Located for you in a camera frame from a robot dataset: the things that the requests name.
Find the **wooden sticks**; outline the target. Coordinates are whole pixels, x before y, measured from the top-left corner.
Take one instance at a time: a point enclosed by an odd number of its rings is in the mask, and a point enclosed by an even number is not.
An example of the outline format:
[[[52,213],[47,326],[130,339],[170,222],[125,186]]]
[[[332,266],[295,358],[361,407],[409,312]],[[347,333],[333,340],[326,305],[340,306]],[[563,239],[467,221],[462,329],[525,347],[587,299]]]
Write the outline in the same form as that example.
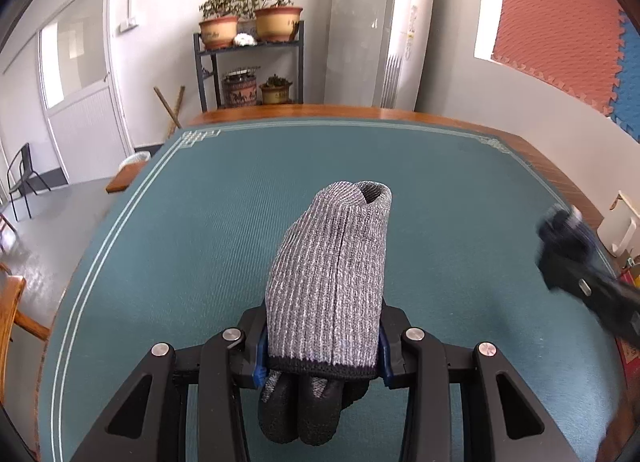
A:
[[[183,85],[179,87],[178,95],[174,104],[170,104],[167,101],[166,97],[163,95],[163,93],[160,91],[160,89],[157,86],[154,86],[153,90],[158,100],[160,100],[160,103],[162,104],[162,106],[164,107],[165,111],[169,116],[170,123],[169,123],[169,128],[166,134],[166,138],[169,138],[175,133],[176,130],[178,130],[178,128],[182,127],[181,122],[179,120],[179,113],[182,107],[184,92],[186,91],[186,88]]]

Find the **small grey knit glove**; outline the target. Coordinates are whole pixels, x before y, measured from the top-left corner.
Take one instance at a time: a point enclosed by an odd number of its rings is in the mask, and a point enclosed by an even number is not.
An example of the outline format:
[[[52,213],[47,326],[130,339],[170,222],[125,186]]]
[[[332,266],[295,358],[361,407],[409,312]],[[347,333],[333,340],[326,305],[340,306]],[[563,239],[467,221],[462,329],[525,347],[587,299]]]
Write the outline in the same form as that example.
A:
[[[392,201],[379,182],[334,182],[286,230],[265,292],[258,422],[272,442],[325,444],[378,375]]]

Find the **white door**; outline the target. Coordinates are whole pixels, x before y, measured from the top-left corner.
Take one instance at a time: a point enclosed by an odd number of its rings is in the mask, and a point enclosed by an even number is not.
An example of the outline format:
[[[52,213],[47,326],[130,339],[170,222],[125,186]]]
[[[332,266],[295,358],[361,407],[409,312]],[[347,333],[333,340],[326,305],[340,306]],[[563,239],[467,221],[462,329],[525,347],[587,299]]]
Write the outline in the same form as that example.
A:
[[[70,184],[114,176],[134,152],[113,78],[108,0],[69,0],[39,30],[43,116]]]

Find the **small bonsai pot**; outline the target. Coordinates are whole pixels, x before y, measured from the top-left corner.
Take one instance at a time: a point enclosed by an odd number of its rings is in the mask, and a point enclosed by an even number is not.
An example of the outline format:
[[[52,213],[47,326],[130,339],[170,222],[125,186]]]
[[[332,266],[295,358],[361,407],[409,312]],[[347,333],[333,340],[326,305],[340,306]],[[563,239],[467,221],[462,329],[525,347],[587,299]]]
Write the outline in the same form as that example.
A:
[[[270,76],[265,83],[259,85],[263,104],[288,104],[291,101],[290,88],[292,82],[277,74]]]

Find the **right terracotta plant pot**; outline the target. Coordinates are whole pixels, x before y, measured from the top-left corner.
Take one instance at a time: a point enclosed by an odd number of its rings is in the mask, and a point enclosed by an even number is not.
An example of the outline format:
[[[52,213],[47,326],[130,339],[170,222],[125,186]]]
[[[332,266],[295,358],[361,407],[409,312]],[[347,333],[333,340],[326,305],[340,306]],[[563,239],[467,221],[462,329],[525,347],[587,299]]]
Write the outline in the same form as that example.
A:
[[[263,42],[282,43],[294,40],[299,28],[302,7],[277,6],[255,11],[257,36]]]

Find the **white stone ornament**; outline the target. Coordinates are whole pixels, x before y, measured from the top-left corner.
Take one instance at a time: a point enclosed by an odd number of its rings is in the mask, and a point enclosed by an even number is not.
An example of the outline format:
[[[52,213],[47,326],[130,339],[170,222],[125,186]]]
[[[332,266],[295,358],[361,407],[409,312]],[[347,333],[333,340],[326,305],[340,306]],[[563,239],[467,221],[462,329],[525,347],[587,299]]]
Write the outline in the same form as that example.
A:
[[[257,40],[252,34],[238,33],[233,39],[233,45],[235,47],[253,47],[257,45]]]

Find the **white standing air conditioner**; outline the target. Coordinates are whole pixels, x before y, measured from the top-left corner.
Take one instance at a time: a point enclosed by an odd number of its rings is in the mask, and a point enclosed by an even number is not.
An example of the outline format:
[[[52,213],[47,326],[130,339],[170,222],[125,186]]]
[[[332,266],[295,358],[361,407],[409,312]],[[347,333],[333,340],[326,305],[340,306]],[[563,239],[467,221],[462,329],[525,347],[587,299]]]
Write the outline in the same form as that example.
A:
[[[324,102],[412,111],[434,0],[332,0]]]

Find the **green table mat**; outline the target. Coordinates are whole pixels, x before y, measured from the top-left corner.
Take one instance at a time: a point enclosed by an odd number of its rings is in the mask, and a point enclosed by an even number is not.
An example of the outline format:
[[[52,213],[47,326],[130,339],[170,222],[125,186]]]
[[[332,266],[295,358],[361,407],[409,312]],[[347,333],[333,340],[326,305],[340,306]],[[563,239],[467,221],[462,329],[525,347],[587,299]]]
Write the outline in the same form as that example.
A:
[[[285,230],[339,180],[392,190],[386,302],[445,343],[494,343],[593,460],[623,371],[590,311],[542,281],[536,227],[561,196],[541,168],[470,130],[323,118],[186,130],[116,199],[54,320],[43,460],[70,460],[154,344],[202,344],[258,305]]]

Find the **black metal chair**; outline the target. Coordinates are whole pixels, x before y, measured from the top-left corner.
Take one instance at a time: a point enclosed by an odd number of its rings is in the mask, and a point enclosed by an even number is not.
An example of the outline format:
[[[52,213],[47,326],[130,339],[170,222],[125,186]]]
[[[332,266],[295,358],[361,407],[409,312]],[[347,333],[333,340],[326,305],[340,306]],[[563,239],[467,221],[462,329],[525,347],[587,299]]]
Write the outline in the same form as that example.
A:
[[[42,176],[35,170],[34,164],[32,164],[32,152],[30,151],[30,144],[23,144],[21,149],[16,152],[16,155],[11,160],[8,171],[6,172],[6,180],[9,187],[9,198],[15,219],[17,217],[17,211],[15,208],[14,196],[19,193],[24,199],[25,208],[29,218],[32,218],[32,212],[30,211],[27,193],[32,192],[38,194],[38,190],[32,185],[30,180],[35,177],[39,180],[48,191],[51,187],[42,178]]]

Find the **red tin storage box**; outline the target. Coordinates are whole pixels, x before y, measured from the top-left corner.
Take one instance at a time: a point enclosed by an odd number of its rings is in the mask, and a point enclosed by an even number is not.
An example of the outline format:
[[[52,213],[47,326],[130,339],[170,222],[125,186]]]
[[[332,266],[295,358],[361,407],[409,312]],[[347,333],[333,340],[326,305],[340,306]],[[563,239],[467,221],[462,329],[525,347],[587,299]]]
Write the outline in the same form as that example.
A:
[[[615,461],[639,427],[639,349],[620,338],[616,344],[623,363],[626,390],[600,442],[597,462]]]

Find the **dark decorated pot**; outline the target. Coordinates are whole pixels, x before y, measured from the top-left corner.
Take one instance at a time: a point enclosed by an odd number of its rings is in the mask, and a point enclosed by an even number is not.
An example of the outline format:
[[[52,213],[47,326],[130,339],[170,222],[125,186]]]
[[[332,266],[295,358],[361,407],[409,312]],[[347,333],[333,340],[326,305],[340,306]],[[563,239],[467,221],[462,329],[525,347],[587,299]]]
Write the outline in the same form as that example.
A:
[[[258,66],[239,68],[224,74],[222,96],[226,108],[256,106]]]

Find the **wooden chair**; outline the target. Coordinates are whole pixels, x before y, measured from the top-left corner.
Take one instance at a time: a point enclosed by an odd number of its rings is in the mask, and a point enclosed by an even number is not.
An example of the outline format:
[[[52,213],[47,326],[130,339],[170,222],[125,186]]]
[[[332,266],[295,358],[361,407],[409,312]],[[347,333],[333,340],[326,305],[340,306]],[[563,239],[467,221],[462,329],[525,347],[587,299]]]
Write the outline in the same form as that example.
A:
[[[51,334],[46,273],[24,225],[1,219],[1,403],[35,408]]]

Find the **left terracotta plant pot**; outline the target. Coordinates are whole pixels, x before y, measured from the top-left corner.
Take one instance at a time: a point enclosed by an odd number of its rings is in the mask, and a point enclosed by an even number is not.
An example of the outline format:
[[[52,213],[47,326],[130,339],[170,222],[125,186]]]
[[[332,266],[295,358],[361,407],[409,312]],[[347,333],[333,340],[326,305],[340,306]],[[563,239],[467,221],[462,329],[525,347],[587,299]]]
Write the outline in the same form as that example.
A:
[[[217,50],[233,45],[238,34],[237,16],[211,18],[200,22],[201,39],[207,50]]]

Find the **terracotta plant pot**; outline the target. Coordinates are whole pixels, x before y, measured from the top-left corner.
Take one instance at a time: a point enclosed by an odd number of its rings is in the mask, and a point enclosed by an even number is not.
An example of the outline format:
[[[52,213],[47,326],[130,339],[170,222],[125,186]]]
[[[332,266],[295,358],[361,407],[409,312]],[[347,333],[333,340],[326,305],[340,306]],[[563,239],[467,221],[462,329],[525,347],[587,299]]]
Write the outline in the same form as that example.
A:
[[[257,36],[263,42],[282,43],[294,40],[299,28],[302,7],[277,6],[255,11]]]
[[[211,18],[200,22],[201,39],[207,50],[217,50],[233,45],[238,34],[237,16]]]

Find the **black fuzzy pompom keychain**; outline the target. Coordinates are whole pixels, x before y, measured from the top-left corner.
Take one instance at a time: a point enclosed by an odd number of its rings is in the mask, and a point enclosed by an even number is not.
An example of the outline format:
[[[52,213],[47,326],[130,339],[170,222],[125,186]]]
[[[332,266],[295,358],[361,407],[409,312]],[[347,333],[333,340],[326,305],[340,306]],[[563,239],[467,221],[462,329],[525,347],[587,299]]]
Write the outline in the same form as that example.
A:
[[[582,213],[576,206],[552,206],[538,224],[537,234],[545,246],[565,255],[586,254],[590,248]]]

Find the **white plastic jar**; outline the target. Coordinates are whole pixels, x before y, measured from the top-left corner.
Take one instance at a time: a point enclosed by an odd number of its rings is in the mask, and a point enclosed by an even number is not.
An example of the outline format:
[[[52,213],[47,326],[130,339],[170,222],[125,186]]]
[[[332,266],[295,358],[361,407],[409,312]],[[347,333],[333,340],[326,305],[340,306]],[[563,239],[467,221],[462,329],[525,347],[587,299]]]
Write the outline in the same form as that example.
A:
[[[624,253],[629,256],[639,255],[640,214],[638,208],[621,191],[604,215],[597,235],[614,257]]]

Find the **blue foam wall mat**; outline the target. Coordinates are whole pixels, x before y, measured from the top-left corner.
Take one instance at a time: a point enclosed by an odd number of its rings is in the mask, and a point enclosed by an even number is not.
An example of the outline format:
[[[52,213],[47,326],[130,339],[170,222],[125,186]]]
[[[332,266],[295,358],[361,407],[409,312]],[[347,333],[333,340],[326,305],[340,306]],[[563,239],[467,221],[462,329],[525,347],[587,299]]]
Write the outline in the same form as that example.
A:
[[[618,59],[622,70],[616,74],[618,85],[614,87],[616,99],[612,102],[612,120],[629,136],[639,141],[640,107],[640,38],[637,29],[623,12],[620,27],[623,29]]]

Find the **red foam wall mat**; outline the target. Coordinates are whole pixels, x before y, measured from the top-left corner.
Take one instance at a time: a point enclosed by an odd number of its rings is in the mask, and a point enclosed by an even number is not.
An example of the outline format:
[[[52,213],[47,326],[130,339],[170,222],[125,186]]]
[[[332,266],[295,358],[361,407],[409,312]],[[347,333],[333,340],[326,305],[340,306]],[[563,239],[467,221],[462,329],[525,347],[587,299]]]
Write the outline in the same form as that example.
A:
[[[622,35],[617,0],[502,0],[491,59],[609,116]]]

